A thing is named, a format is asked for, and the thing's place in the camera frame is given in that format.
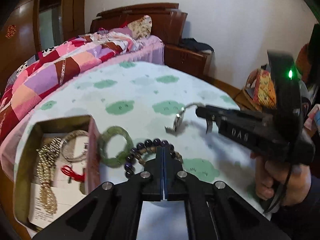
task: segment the red decoration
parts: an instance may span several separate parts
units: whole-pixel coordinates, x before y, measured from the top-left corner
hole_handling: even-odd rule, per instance
[[[8,39],[10,39],[15,33],[16,33],[16,26],[15,25],[9,25],[6,37]]]
[[[129,22],[125,21],[124,23],[122,23],[119,28],[124,28],[127,27],[127,25],[129,24]]]
[[[61,168],[61,171],[64,175],[67,175],[69,177],[72,177],[75,181],[79,181],[79,182],[84,182],[84,174],[83,175],[80,175],[78,173],[75,173],[73,171],[73,169],[68,166],[68,165],[64,165],[62,168]]]

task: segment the pink patchwork quilt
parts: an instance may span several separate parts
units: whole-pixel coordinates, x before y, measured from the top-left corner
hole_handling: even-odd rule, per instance
[[[66,41],[18,76],[0,102],[0,142],[42,99],[74,76],[108,59],[143,47],[116,32],[88,34]]]

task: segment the pillow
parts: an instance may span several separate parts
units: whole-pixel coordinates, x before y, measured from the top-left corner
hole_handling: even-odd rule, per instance
[[[302,74],[301,79],[305,83],[308,83],[308,78],[312,66],[308,60],[308,46],[309,43],[302,47],[296,60],[297,69]]]
[[[152,21],[149,15],[143,16],[141,19],[131,22],[127,26],[132,31],[132,38],[147,38],[151,34]]]
[[[271,109],[276,108],[276,92],[267,70],[258,70],[253,102]]]

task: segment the red tassel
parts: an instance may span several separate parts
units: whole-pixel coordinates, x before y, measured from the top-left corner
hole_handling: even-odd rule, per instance
[[[80,175],[80,174],[77,174],[73,171],[73,169],[68,166],[68,165],[64,165],[62,168],[61,168],[61,171],[64,175],[67,175],[69,177],[72,177],[75,181],[78,181],[78,182],[84,182],[84,174],[83,175]]]

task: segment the dark clothing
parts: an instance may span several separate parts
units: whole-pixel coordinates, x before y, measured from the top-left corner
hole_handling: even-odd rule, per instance
[[[292,240],[320,240],[320,179],[312,176],[305,200],[292,207],[281,207],[271,221]]]
[[[214,53],[214,50],[211,46],[205,43],[197,42],[194,38],[182,39],[179,43],[179,47],[190,49],[195,52],[211,50],[212,53]]]

